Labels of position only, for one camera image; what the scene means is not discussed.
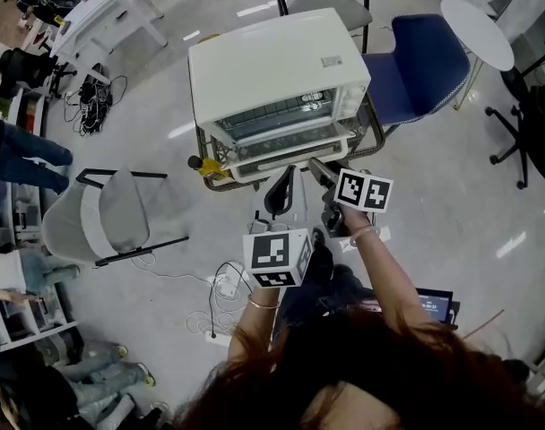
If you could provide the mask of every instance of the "wrist bracelet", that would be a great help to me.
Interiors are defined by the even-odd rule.
[[[253,298],[251,298],[250,295],[248,296],[248,302],[258,309],[269,309],[271,311],[274,311],[281,307],[281,303],[278,303],[277,305],[259,305],[258,303],[253,301]]]
[[[366,226],[362,229],[359,229],[356,231],[351,237],[350,237],[350,245],[353,247],[356,247],[356,239],[358,239],[360,236],[364,236],[367,233],[375,232],[378,237],[380,237],[380,228],[377,226]]]

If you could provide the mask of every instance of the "concrete floor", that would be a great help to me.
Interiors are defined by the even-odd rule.
[[[187,158],[196,154],[187,49],[207,35],[278,13],[273,0],[153,1],[165,11],[155,25],[169,45],[159,48],[140,30],[105,59],[110,76],[127,75],[129,87],[102,133],[86,138],[73,133],[60,101],[48,111],[47,136],[74,153],[72,176],[83,168],[168,173],[162,183],[139,182],[151,242],[184,233],[191,240],[159,250],[151,269],[206,279],[222,262],[242,261],[241,237],[254,191],[213,193],[186,166]],[[368,51],[394,47],[388,27],[395,15],[439,13],[440,1],[371,0]],[[99,56],[90,49],[82,52],[88,63],[104,59]],[[81,80],[75,78],[66,89],[76,89]],[[119,89],[115,84],[116,98]],[[378,217],[378,224],[389,228],[386,243],[416,286],[452,290],[462,302],[458,332],[465,335],[505,309],[475,341],[505,357],[531,358],[545,340],[545,181],[530,167],[530,186],[520,192],[515,187],[519,157],[496,167],[489,164],[489,155],[508,147],[512,139],[495,118],[483,113],[490,105],[511,119],[513,103],[499,74],[486,66],[459,112],[444,107],[403,126],[380,152],[352,166],[394,180],[388,212]],[[313,226],[320,223],[322,192],[309,174],[305,181]],[[105,256],[111,249],[96,218],[96,193],[89,191],[83,205],[87,232],[96,252]],[[346,262],[368,282],[357,252],[338,252],[338,243],[331,248],[337,262]],[[67,290],[87,336],[123,343],[130,359],[144,362],[156,376],[154,389],[132,388],[142,404],[163,400],[173,407],[183,402],[226,355],[224,347],[185,326],[193,311],[208,311],[209,287],[195,279],[160,278],[121,262],[83,269]],[[189,319],[190,330],[199,319],[206,317]]]

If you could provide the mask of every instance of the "white toaster oven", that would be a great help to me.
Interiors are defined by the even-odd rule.
[[[189,74],[196,124],[231,149],[227,167],[241,181],[247,179],[240,166],[283,153],[323,146],[320,159],[346,155],[348,135],[338,121],[357,114],[370,83],[333,8],[259,22],[190,47]],[[330,142],[338,144],[327,152]]]

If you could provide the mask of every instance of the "white desk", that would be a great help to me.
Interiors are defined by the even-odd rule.
[[[114,21],[123,11],[127,11],[128,16],[135,18],[138,24],[147,30],[155,41],[162,47],[165,47],[168,42],[149,22],[149,18],[139,7],[140,5],[138,2],[142,2],[151,9],[158,18],[163,17],[164,14],[151,0],[81,1],[67,17],[65,17],[65,20],[69,21],[71,24],[65,34],[62,34],[62,29],[57,33],[56,41],[51,49],[51,56],[59,56],[64,61],[74,65],[82,74],[89,74],[100,82],[110,84],[111,81],[108,78],[83,64],[76,57],[76,53],[87,41],[93,42],[97,47],[110,53],[112,49],[96,39],[96,34],[99,30],[102,30],[104,26]]]
[[[507,72],[514,67],[514,51],[501,29],[480,8],[462,0],[442,0],[440,7],[456,37],[476,56],[462,100],[454,105],[459,110],[484,63]]]

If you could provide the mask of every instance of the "blue office chair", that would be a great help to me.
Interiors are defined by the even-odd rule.
[[[386,136],[399,125],[436,113],[470,75],[468,56],[442,16],[398,16],[392,31],[392,53],[362,55],[376,112],[382,125],[390,126]]]

